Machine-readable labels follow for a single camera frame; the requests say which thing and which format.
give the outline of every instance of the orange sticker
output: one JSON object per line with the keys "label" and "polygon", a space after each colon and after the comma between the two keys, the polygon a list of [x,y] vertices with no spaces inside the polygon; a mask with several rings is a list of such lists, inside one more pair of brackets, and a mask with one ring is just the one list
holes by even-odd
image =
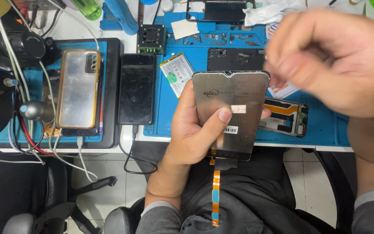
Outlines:
{"label": "orange sticker", "polygon": [[246,114],[246,105],[231,105],[234,114]]}

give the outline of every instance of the person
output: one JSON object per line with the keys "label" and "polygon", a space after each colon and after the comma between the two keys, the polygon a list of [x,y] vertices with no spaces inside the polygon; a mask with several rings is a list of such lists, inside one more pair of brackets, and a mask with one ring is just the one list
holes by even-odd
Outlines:
{"label": "person", "polygon": [[[352,232],[374,233],[374,21],[335,11],[290,13],[266,53],[270,86],[290,81],[350,116],[347,133],[358,179]],[[264,110],[262,118],[269,115]],[[278,147],[255,147],[250,162],[221,172],[220,223],[212,225],[214,167],[204,157],[231,116],[223,107],[200,127],[193,85],[186,83],[171,142],[148,181],[137,234],[319,233],[287,208]]]}

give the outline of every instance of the tile floor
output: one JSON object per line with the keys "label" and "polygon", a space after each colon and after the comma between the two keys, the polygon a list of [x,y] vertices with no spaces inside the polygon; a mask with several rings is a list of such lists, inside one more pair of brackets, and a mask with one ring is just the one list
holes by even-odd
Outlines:
{"label": "tile floor", "polygon": [[[99,178],[115,176],[115,186],[98,189],[81,195],[77,199],[80,210],[94,226],[103,228],[110,211],[119,206],[131,206],[145,195],[146,181],[143,175],[129,174],[123,170],[124,154],[103,154],[97,157],[84,157],[86,167]],[[77,158],[75,165],[81,166]],[[325,171],[317,157],[300,148],[291,148],[284,154],[284,164],[294,189],[297,209],[305,210],[336,225],[336,205],[334,195]],[[129,170],[139,170],[134,161],[129,161]],[[72,185],[75,188],[89,184],[83,171],[74,170]],[[72,219],[67,220],[68,234],[81,234]]]}

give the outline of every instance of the tissue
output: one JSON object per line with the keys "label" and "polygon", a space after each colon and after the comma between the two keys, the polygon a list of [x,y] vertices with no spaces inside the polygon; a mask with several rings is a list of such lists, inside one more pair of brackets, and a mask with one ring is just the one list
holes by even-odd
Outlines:
{"label": "tissue", "polygon": [[284,14],[290,11],[301,11],[307,9],[300,0],[258,0],[256,3],[259,8],[243,9],[245,13],[245,26],[255,24],[275,24],[279,23]]}

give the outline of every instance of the black chair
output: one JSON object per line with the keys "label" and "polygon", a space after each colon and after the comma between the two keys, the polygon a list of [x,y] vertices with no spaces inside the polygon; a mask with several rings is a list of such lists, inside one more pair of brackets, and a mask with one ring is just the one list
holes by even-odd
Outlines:
{"label": "black chair", "polygon": [[[282,186],[285,190],[287,202],[285,207],[293,210],[299,217],[325,234],[351,233],[355,194],[357,193],[356,162],[354,153],[342,152],[317,152],[312,149],[304,149],[307,152],[315,152],[323,165],[330,180],[337,206],[337,223],[333,228],[314,215],[295,209],[295,196],[288,173],[283,167]],[[140,221],[140,215],[144,210],[145,198],[139,199],[130,208],[119,207],[106,217],[104,234],[135,234]]]}
{"label": "black chair", "polygon": [[[13,156],[0,154],[0,159]],[[17,161],[35,161],[34,156],[15,156]],[[71,216],[86,234],[99,234],[76,206],[83,193],[113,186],[115,177],[100,179],[80,189],[71,187],[71,167],[54,157],[46,165],[0,162],[0,234],[63,234]]]}

